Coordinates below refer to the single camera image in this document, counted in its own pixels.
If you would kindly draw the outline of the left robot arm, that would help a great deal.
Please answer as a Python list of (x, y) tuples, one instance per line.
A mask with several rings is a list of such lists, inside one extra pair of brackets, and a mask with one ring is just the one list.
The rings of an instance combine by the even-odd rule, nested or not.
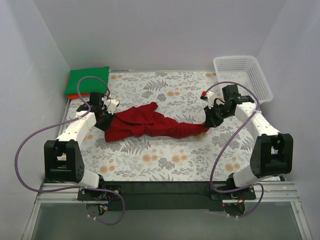
[(89, 101), (77, 108), (75, 121), (55, 140), (46, 141), (44, 166), (49, 181), (98, 188), (100, 176), (85, 168), (80, 146), (93, 127), (103, 132), (108, 130), (119, 104), (102, 93), (90, 93)]

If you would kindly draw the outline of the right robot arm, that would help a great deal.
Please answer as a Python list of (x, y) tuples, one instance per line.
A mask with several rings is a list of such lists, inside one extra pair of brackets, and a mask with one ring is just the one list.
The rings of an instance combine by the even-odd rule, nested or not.
[(225, 81), (222, 89), (223, 101), (217, 104), (217, 98), (209, 90), (200, 95), (207, 101), (205, 111), (205, 128), (217, 128), (224, 119), (235, 116), (242, 122), (241, 126), (232, 134), (222, 152), (226, 150), (235, 136), (246, 128), (255, 141), (249, 165), (231, 174), (226, 180), (225, 187), (216, 187), (213, 175), (210, 175), (210, 185), (217, 193), (233, 193), (250, 188), (261, 180), (289, 174), (293, 165), (294, 140), (289, 133), (281, 133), (274, 128), (262, 115), (260, 102), (255, 94), (244, 88), (249, 95), (241, 95), (238, 88), (241, 84)]

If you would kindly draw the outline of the red t-shirt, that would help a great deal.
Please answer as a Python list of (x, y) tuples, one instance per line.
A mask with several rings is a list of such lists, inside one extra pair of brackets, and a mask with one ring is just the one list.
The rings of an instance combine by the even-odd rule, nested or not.
[(104, 134), (107, 143), (129, 137), (171, 137), (175, 139), (206, 133), (205, 124), (178, 122), (156, 112), (157, 103), (151, 102), (139, 107), (131, 107), (115, 115), (109, 129)]

